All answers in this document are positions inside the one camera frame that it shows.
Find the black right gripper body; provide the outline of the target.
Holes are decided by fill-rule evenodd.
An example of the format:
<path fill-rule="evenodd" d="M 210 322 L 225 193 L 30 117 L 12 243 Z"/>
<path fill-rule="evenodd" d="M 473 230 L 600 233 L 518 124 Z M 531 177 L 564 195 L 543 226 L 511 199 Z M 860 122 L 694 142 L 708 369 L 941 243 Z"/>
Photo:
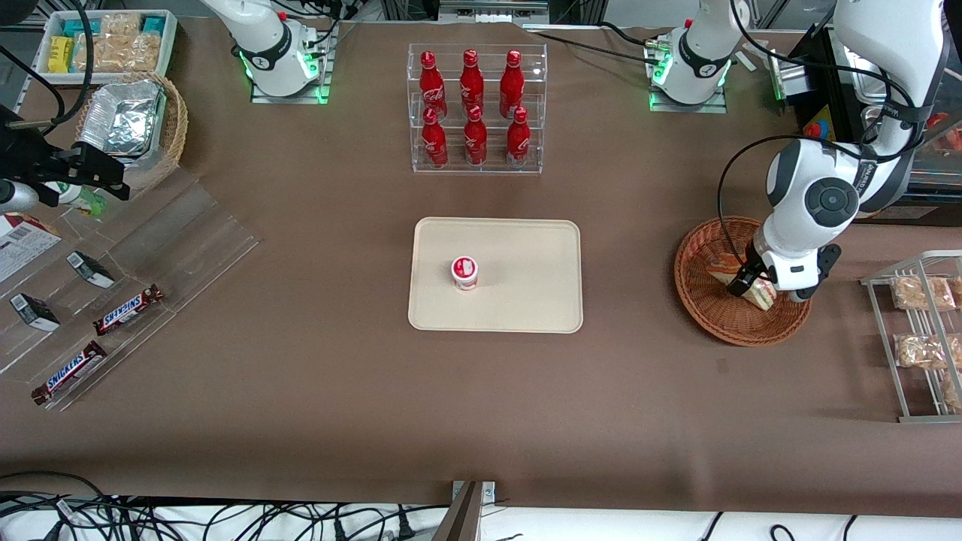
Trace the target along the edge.
<path fill-rule="evenodd" d="M 18 121 L 9 107 L 1 106 L 1 175 L 10 181 L 41 185 L 44 183 L 75 184 L 71 165 L 61 157 L 62 148 L 49 144 L 35 128 L 13 129 Z"/>

